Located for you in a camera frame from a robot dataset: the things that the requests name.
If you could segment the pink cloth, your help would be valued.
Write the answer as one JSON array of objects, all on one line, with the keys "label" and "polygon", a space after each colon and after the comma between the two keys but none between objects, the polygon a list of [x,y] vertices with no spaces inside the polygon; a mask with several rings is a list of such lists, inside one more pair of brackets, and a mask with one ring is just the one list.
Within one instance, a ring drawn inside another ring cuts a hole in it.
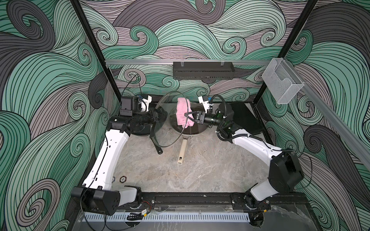
[{"label": "pink cloth", "polygon": [[189,99],[186,99],[184,97],[180,97],[177,99],[177,106],[176,106],[176,121],[177,125],[181,126],[182,128],[188,128],[194,126],[194,122],[192,121],[186,121],[186,115],[184,115],[187,112],[191,112],[191,103]]}]

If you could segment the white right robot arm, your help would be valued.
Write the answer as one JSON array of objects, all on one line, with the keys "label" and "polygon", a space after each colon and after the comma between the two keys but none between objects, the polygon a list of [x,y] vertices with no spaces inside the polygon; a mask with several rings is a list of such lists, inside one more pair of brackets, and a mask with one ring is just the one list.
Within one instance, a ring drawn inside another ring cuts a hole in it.
[{"label": "white right robot arm", "polygon": [[195,124],[216,126],[219,140],[244,148],[268,166],[268,178],[245,193],[244,201],[248,208],[258,207],[266,198],[276,194],[292,192],[304,179],[296,152],[268,144],[248,132],[245,126],[254,121],[255,117],[244,103],[228,104],[222,100],[218,109],[213,111],[215,98],[222,99],[222,96],[199,97],[203,111],[193,111],[189,99],[179,98],[176,106],[178,125],[185,129]]}]

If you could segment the red poker chip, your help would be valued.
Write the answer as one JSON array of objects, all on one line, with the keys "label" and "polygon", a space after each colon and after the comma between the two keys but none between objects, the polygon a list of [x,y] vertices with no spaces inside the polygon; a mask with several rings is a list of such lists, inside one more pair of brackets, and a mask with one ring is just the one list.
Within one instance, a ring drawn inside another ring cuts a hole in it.
[{"label": "red poker chip", "polygon": [[121,176],[119,181],[120,181],[120,183],[125,183],[127,181],[127,177],[126,176]]}]

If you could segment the clear wall bin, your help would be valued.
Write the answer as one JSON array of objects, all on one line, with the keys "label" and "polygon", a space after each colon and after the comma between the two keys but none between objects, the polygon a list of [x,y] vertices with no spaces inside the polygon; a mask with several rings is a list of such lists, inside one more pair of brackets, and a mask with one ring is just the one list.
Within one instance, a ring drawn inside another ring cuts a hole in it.
[{"label": "clear wall bin", "polygon": [[279,105],[288,104],[304,86],[304,80],[292,63],[283,58],[273,58],[262,79]]}]

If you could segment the black frying pan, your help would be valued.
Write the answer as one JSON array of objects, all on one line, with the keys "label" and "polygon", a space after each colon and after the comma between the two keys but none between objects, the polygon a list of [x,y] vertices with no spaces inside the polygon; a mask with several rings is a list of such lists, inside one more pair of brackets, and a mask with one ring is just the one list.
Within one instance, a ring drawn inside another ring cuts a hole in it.
[{"label": "black frying pan", "polygon": [[163,150],[159,145],[159,142],[156,138],[156,133],[160,130],[161,127],[151,125],[150,114],[148,112],[133,112],[132,119],[129,122],[130,133],[136,136],[148,136],[159,155],[163,154]]}]

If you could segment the glass pot lid black knob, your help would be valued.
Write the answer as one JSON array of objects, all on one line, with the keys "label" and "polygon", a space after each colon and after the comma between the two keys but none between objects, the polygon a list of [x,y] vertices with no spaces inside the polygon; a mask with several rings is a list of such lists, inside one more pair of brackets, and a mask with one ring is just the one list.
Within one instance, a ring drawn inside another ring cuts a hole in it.
[{"label": "glass pot lid black knob", "polygon": [[[190,106],[191,106],[192,111],[203,111],[204,112],[204,108],[201,104],[191,103]],[[183,130],[183,128],[182,126],[177,125],[176,107],[171,110],[169,119],[170,119],[171,128],[175,130],[176,132],[180,133]],[[182,134],[183,135],[198,135],[204,132],[207,128],[208,128],[207,125],[195,123],[192,127],[187,127],[183,131]]]}]

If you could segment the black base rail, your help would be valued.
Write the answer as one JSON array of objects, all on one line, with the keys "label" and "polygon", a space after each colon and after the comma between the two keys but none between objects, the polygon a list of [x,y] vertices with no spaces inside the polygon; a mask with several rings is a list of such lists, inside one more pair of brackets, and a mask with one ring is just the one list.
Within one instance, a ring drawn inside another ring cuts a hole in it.
[{"label": "black base rail", "polygon": [[271,205],[258,202],[256,208],[247,207],[245,193],[142,193],[142,205],[152,209],[162,206],[231,206],[234,210],[264,211]]}]

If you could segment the black wall shelf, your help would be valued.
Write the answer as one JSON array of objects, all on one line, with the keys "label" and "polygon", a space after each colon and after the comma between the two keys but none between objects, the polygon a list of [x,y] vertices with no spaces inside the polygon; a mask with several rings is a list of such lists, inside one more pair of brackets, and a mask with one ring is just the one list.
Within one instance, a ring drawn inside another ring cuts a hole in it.
[{"label": "black wall shelf", "polygon": [[235,68],[232,62],[181,61],[173,63],[176,80],[232,80]]}]

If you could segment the aluminium right rail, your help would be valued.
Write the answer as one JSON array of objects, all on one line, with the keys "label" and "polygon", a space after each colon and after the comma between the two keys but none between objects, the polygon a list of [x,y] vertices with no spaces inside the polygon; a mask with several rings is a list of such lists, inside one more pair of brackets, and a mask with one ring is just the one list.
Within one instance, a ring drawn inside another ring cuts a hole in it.
[{"label": "aluminium right rail", "polygon": [[335,128],[350,150],[367,167],[370,165],[370,133],[363,131],[370,127],[364,117],[370,111],[370,91],[345,79],[347,72],[326,76],[315,68],[301,63],[293,66],[286,61],[288,73],[303,84],[302,90],[316,105],[320,113]]}]

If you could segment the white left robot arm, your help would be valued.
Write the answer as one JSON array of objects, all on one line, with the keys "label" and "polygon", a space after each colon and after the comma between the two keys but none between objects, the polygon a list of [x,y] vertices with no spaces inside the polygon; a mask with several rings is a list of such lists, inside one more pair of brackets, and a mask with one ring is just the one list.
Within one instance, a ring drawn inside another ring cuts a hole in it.
[{"label": "white left robot arm", "polygon": [[122,97],[119,115],[108,122],[101,151],[82,186],[74,187],[71,197],[80,205],[82,212],[107,216],[113,215],[124,205],[139,207],[142,204],[140,187],[125,186],[112,190],[112,180],[119,156],[133,133],[158,125],[167,118],[162,108],[151,108],[151,97]]}]

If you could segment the black case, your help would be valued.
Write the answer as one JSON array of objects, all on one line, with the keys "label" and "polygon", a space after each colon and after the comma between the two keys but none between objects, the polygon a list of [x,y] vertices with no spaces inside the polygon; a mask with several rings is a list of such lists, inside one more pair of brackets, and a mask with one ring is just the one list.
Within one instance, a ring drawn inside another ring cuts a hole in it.
[{"label": "black case", "polygon": [[232,103],[231,108],[234,111],[233,121],[245,129],[251,135],[262,133],[263,127],[258,122],[246,104],[242,102]]}]

